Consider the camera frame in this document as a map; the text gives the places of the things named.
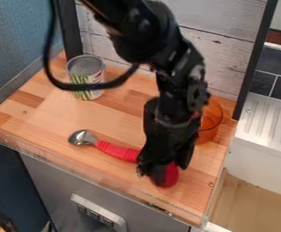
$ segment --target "butcher block counter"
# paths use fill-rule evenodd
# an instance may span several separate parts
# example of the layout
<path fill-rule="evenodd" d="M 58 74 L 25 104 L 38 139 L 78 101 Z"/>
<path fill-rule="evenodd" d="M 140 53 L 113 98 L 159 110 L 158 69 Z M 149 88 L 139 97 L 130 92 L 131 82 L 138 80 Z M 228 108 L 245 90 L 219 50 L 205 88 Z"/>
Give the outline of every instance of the butcher block counter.
<path fill-rule="evenodd" d="M 52 61 L 56 78 L 68 80 L 65 64 L 63 53 Z M 105 79 L 122 72 L 108 66 Z M 173 188 L 157 188 L 137 176 L 135 164 L 67 140 L 87 129 L 100 140 L 140 150 L 145 142 L 143 105 L 157 95 L 155 79 L 138 73 L 97 100 L 81 101 L 53 87 L 41 70 L 0 105 L 0 143 L 197 227 L 206 218 L 237 125 L 230 119 L 233 101 L 215 97 L 224 109 L 218 135 L 196 147 Z"/>

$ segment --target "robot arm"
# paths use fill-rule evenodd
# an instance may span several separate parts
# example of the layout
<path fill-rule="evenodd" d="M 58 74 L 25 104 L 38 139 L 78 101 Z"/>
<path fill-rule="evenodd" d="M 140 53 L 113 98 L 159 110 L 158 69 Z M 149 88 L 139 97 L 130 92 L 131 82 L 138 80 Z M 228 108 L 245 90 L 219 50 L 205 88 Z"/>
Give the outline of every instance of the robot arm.
<path fill-rule="evenodd" d="M 161 2 L 81 2 L 106 27 L 117 54 L 132 63 L 132 67 L 113 82 L 67 84 L 53 78 L 46 55 L 45 71 L 54 85 L 68 91 L 117 87 L 145 63 L 156 72 L 160 97 L 148 101 L 144 108 L 147 141 L 140 152 L 138 171 L 152 177 L 158 186 L 163 186 L 168 174 L 165 168 L 169 164 L 187 168 L 198 137 L 201 110 L 210 97 L 204 80 L 203 57 L 182 36 L 172 12 Z"/>

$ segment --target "orange bowl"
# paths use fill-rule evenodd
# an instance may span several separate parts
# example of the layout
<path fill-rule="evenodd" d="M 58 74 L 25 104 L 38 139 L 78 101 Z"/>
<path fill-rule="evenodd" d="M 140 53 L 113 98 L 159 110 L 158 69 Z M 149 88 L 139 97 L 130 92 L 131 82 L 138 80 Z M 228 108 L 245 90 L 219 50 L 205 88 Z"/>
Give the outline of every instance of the orange bowl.
<path fill-rule="evenodd" d="M 198 144 L 213 140 L 218 133 L 222 120 L 223 110 L 221 105 L 217 101 L 210 99 L 208 105 L 203 110 Z"/>

